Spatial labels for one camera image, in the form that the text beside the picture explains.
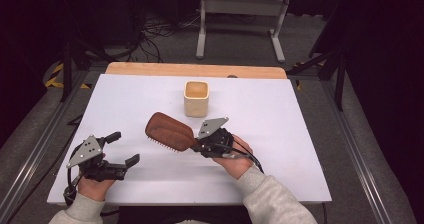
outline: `yellow square cup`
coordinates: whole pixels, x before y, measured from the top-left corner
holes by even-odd
[[[208,114],[209,87],[207,82],[188,81],[184,88],[184,113],[188,117]]]

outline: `gray sleeve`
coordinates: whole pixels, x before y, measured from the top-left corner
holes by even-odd
[[[312,214],[273,176],[251,167],[238,180],[243,204],[256,223],[317,223]]]
[[[91,200],[79,193],[75,197],[75,201],[67,210],[58,212],[50,224],[102,224],[103,219],[100,217],[105,202]]]

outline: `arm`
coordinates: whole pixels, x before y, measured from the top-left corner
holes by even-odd
[[[242,145],[251,153],[252,149],[234,135],[233,147]],[[225,170],[237,179],[236,185],[244,195],[243,204],[249,211],[253,223],[316,223],[312,214],[300,204],[293,194],[272,176],[265,176],[247,158],[214,158]]]
[[[97,182],[81,178],[78,184],[78,193],[74,203],[67,210],[58,212],[50,221],[51,224],[80,224],[80,223],[103,223],[100,212],[105,205],[107,190],[115,180]]]

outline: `yellow and black tape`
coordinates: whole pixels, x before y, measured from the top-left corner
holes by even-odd
[[[49,77],[49,80],[45,83],[46,87],[58,87],[63,88],[62,82],[56,82],[56,78],[59,75],[60,71],[63,69],[63,63],[59,63],[53,70],[52,74]],[[83,89],[91,89],[93,84],[83,83],[81,84],[81,88]]]

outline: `brown paddle brush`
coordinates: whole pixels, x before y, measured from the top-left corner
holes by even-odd
[[[149,138],[175,151],[182,152],[198,145],[189,126],[161,112],[153,114],[145,132]]]

